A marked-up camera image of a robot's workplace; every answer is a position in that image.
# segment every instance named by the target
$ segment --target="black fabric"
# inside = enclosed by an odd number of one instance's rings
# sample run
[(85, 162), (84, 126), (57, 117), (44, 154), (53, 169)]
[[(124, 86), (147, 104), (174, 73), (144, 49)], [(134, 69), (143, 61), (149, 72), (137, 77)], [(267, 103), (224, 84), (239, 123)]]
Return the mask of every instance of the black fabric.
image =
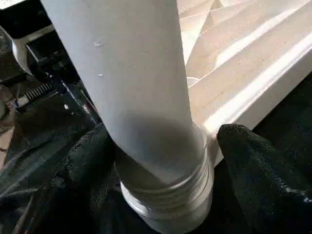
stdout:
[(311, 181), (296, 164), (242, 125), (223, 125), (217, 138), (249, 224), (262, 233), (311, 233)]

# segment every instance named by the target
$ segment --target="white pipe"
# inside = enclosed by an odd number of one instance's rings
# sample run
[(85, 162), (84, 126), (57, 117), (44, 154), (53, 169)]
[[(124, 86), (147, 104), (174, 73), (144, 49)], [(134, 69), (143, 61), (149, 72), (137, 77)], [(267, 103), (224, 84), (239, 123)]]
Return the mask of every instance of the white pipe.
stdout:
[[(191, 201), (208, 204), (213, 173), (208, 183), (205, 143), (190, 114), (176, 0), (41, 1), (112, 139), (130, 156), (117, 160), (127, 202), (143, 218), (161, 216), (139, 209), (159, 207), (162, 202), (151, 204), (155, 194), (179, 192), (181, 202), (174, 203), (185, 205), (182, 215), (195, 209), (187, 206)], [(187, 218), (189, 228), (203, 221), (204, 207), (201, 217)], [(167, 226), (144, 220), (163, 233), (184, 232), (172, 217), (164, 217)]]

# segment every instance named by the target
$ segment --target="white plastic part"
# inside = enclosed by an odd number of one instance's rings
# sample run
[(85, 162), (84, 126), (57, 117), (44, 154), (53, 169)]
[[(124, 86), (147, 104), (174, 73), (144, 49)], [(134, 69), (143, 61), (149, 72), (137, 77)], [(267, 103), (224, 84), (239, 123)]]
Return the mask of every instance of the white plastic part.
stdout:
[(28, 74), (31, 75), (31, 71), (29, 70), (28, 63), (27, 63), (27, 48), (26, 44), (29, 43), (32, 40), (35, 40), (47, 33), (50, 33), (54, 31), (53, 25), (47, 26), (45, 28), (42, 28), (34, 33), (31, 33), (29, 35), (26, 35), (23, 38), (20, 39), (13, 39), (11, 36), (4, 30), (2, 29), (8, 38), (12, 41), (12, 51), (15, 60), (18, 62), (20, 67), (27, 72)]
[(215, 3), (191, 53), (186, 47), (186, 72), (199, 79), (189, 88), (192, 118), (211, 136), (209, 155), (217, 165), (222, 124), (254, 128), (311, 72), (312, 1)]
[(41, 1), (127, 154), (116, 160), (127, 202), (164, 234), (196, 228), (210, 208), (213, 169), (191, 118), (176, 0)]

